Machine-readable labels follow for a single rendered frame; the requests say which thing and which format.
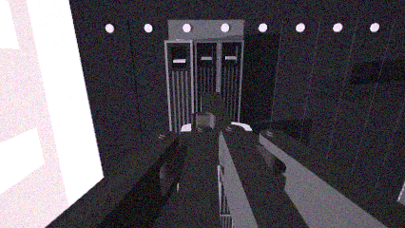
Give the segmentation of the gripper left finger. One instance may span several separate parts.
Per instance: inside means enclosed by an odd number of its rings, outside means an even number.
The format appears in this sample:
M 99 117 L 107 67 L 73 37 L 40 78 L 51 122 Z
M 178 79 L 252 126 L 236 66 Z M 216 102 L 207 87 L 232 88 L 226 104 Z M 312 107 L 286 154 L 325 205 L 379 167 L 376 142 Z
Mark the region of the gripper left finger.
M 151 228 L 179 181 L 170 228 L 221 228 L 210 92 L 181 135 L 151 136 L 45 228 Z

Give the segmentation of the black metal rack frame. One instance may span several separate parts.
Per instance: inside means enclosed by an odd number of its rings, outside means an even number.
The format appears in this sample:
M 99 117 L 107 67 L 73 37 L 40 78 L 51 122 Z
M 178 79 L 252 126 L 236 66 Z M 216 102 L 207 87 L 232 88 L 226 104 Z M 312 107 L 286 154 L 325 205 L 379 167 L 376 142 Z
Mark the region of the black metal rack frame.
M 164 40 L 244 40 L 240 124 L 405 205 L 405 0 L 68 0 L 103 177 L 169 130 Z

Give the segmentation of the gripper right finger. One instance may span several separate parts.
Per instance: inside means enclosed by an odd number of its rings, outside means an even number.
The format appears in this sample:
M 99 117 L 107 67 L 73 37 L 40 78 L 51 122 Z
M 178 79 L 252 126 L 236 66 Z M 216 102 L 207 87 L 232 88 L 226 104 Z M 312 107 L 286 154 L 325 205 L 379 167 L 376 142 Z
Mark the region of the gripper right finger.
M 234 228 L 405 228 L 404 204 L 280 130 L 232 123 L 210 94 Z

